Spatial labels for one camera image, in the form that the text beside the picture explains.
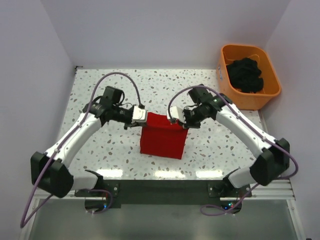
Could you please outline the red t-shirt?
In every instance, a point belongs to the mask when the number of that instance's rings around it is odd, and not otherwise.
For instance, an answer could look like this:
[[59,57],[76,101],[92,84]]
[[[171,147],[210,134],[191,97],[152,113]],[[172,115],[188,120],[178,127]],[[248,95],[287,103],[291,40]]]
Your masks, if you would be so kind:
[[188,130],[170,123],[165,115],[149,112],[140,137],[140,153],[182,159]]

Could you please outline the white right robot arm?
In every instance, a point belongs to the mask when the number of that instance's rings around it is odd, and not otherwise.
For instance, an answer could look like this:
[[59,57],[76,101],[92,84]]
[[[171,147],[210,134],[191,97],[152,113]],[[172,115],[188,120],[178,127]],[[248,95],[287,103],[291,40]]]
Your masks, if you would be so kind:
[[202,84],[190,89],[188,95],[195,108],[179,110],[176,119],[181,126],[198,129],[202,121],[211,118],[235,134],[255,157],[251,166],[235,169],[222,179],[216,186],[220,194],[233,197],[246,185],[267,186],[289,168],[289,142],[258,128],[226,95],[212,95]]

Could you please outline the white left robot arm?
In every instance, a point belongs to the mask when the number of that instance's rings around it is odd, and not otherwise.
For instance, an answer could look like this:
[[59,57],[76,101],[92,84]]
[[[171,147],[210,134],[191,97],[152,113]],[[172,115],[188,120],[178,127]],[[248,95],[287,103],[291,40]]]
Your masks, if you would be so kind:
[[69,167],[82,146],[109,121],[123,123],[125,129],[145,125],[145,106],[123,108],[124,96],[122,90],[107,86],[103,95],[85,105],[78,120],[58,142],[44,153],[35,152],[30,159],[32,184],[58,198],[74,190],[99,196],[105,189],[102,175],[87,169],[84,175],[76,177]]

